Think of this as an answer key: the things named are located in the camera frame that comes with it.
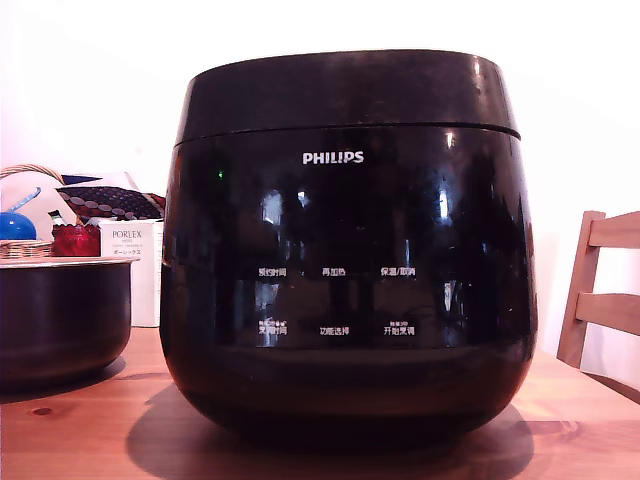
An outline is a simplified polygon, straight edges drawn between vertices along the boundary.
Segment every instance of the rice cooker lid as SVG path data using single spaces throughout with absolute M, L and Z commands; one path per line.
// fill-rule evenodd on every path
M 518 133 L 502 72 L 436 50 L 316 53 L 232 63 L 189 83 L 176 144 L 241 132 L 378 125 Z

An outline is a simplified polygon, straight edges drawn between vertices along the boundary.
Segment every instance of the basket handle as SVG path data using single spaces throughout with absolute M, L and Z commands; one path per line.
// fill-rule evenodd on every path
M 27 163 L 24 165 L 12 165 L 10 167 L 5 167 L 0 170 L 0 180 L 9 175 L 13 175 L 14 173 L 22 173 L 22 172 L 38 172 L 44 173 L 45 175 L 49 175 L 50 177 L 58 180 L 62 185 L 64 185 L 64 179 L 62 175 L 49 167 L 43 167 L 42 165 L 34 165 L 32 163 Z

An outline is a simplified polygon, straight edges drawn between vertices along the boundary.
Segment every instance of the wicker basket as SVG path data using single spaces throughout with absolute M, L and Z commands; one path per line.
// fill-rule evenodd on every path
M 0 180 L 14 173 L 39 172 L 49 175 L 64 185 L 62 176 L 47 167 L 40 165 L 13 165 L 0 170 Z M 50 257 L 53 242 L 42 240 L 0 240 L 0 260 L 25 257 Z

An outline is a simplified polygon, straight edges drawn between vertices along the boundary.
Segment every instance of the blue ball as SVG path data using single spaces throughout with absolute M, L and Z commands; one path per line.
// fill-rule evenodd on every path
M 36 227 L 19 213 L 0 213 L 0 240 L 35 240 Z

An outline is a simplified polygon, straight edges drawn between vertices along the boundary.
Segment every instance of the white wall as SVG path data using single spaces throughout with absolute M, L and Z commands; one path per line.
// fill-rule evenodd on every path
M 555 353 L 581 212 L 640 209 L 634 2 L 3 0 L 2 162 L 127 170 L 164 193 L 188 80 L 268 55 L 436 48 L 502 66 L 534 220 L 539 345 Z M 600 291 L 640 293 L 640 257 Z M 615 265 L 627 273 L 620 275 Z M 640 342 L 590 327 L 583 366 L 640 386 Z

